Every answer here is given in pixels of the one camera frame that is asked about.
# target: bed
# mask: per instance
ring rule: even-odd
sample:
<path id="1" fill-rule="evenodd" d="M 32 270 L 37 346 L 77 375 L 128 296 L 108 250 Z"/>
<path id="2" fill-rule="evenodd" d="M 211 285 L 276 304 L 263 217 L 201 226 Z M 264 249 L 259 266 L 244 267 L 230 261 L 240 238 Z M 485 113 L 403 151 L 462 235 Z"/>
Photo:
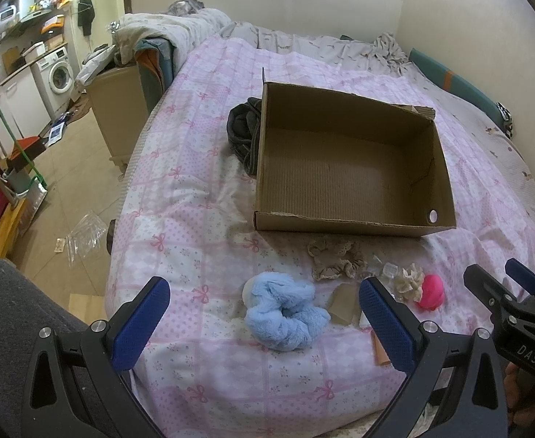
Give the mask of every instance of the bed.
<path id="1" fill-rule="evenodd" d="M 535 272 L 534 181 L 494 122 L 434 86 L 390 36 L 368 52 L 343 46 L 341 59 L 356 60 L 343 68 L 334 64 L 338 55 L 318 58 L 330 49 L 323 40 L 284 39 L 247 25 L 234 29 L 271 37 L 280 49 L 258 49 L 260 39 L 250 43 L 237 31 L 211 35 L 188 53 L 151 112 L 126 172 L 106 310 L 131 300 L 151 276 L 170 282 L 170 307 L 132 375 L 135 395 L 166 436 L 360 437 L 404 378 L 375 365 L 369 330 L 331 324 L 310 349 L 280 353 L 244 324 L 246 280 L 263 271 L 310 279 L 306 247 L 318 236 L 253 230 L 255 180 L 229 149 L 230 109 L 261 97 L 263 69 L 272 81 L 435 108 L 458 228 L 359 240 L 365 254 L 414 262 L 444 279 L 446 303 L 415 313 L 450 332 L 490 327 L 487 310 L 462 283 L 466 266 L 479 263 L 523 294 L 504 263 L 516 257 Z M 317 306 L 342 281 L 317 283 Z"/>

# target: washing machine door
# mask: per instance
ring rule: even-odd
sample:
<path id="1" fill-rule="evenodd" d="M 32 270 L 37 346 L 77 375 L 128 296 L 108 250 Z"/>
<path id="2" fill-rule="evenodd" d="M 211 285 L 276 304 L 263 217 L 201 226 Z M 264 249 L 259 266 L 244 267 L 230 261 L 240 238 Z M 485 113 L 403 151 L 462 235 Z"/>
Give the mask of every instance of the washing machine door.
<path id="1" fill-rule="evenodd" d="M 73 71 L 67 61 L 58 61 L 50 69 L 49 87 L 56 94 L 63 94 L 73 87 Z"/>

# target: person's leg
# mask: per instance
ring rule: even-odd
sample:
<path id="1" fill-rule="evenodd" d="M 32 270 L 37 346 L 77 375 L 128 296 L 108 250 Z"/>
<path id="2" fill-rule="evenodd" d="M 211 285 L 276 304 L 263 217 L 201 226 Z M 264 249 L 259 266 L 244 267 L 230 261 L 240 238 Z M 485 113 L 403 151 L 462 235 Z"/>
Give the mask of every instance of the person's leg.
<path id="1" fill-rule="evenodd" d="M 26 371 L 36 337 L 45 326 L 56 334 L 87 328 L 7 261 L 0 259 L 0 426 L 11 438 L 20 437 Z M 79 377 L 81 383 L 90 385 L 86 374 L 77 375 L 84 376 Z M 97 427 L 110 436 L 117 436 L 96 395 L 87 400 Z"/>

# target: blue fluffy scrunchie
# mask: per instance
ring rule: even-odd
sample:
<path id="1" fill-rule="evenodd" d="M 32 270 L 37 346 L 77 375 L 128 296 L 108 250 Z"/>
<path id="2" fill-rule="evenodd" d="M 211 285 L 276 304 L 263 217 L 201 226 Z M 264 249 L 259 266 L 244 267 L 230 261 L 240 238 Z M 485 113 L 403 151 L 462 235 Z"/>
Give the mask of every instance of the blue fluffy scrunchie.
<path id="1" fill-rule="evenodd" d="M 285 273 L 261 273 L 243 288 L 245 324 L 270 349 L 308 347 L 330 321 L 326 310 L 312 304 L 315 292 L 313 284 L 294 281 Z"/>

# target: checkered pattern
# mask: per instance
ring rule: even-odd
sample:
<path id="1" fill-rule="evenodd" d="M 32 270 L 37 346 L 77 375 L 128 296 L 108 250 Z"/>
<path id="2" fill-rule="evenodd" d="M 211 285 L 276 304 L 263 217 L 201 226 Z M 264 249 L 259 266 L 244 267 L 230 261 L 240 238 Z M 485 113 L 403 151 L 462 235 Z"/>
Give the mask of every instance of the checkered pattern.
<path id="1" fill-rule="evenodd" d="M 331 324 L 313 347 L 289 353 L 266 350 L 245 327 L 246 280 L 267 270 L 310 278 L 312 265 L 310 235 L 253 230 L 255 181 L 229 150 L 229 110 L 261 97 L 262 69 L 272 81 L 436 109 L 458 228 L 422 239 L 360 239 L 367 253 L 443 278 L 445 304 L 416 311 L 420 319 L 457 333 L 488 327 L 487 310 L 464 288 L 466 266 L 479 263 L 503 278 L 505 261 L 516 257 L 535 271 L 535 225 L 523 206 L 455 118 L 405 77 L 208 38 L 152 115 L 108 283 L 112 313 L 150 277 L 170 281 L 172 303 L 135 368 L 135 391 L 168 437 L 311 437 L 384 407 L 403 379 L 375 365 L 370 334 L 354 326 Z M 325 305 L 338 283 L 316 284 L 316 303 Z"/>

